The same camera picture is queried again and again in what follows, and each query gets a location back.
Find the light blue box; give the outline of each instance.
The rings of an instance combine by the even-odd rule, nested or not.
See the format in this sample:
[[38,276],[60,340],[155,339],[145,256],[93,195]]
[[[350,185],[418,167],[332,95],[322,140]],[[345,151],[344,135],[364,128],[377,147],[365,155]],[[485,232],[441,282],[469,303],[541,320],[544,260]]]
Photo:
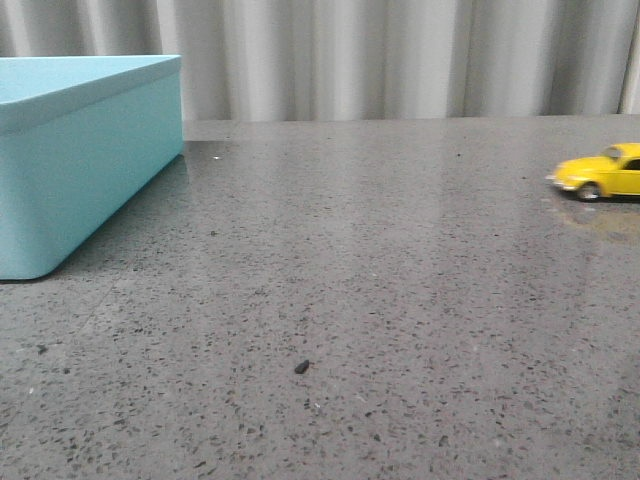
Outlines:
[[55,269],[182,150],[180,57],[0,58],[0,279]]

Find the curtain fold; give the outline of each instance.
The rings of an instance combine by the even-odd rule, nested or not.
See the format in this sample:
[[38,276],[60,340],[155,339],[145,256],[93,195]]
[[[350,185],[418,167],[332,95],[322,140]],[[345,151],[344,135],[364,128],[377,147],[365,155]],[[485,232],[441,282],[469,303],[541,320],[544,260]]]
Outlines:
[[0,55],[183,56],[187,120],[640,113],[638,0],[0,0]]

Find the black speck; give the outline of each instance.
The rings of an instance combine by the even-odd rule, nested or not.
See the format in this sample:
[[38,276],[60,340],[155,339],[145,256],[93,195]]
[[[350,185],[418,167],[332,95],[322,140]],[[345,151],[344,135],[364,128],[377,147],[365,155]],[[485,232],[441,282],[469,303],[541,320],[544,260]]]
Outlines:
[[304,362],[302,362],[300,365],[298,365],[298,366],[295,368],[295,370],[294,370],[294,371],[295,371],[298,375],[302,375],[304,372],[306,372],[306,371],[307,371],[307,369],[308,369],[308,368],[309,368],[309,360],[305,360],[305,361],[304,361]]

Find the toy car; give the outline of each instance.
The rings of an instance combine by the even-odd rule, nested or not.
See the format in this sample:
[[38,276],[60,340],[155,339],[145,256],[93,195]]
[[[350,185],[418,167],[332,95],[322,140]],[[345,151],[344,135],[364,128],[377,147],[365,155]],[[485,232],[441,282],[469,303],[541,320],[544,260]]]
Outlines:
[[619,143],[595,157],[560,163],[547,180],[585,202],[613,195],[640,195],[640,143]]

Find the gray countertop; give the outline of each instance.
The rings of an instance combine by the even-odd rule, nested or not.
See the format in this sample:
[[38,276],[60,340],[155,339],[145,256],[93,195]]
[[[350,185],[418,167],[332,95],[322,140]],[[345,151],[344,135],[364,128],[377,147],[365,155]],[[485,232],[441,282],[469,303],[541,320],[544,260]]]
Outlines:
[[0,283],[0,478],[637,478],[640,202],[544,176],[639,118],[185,134]]

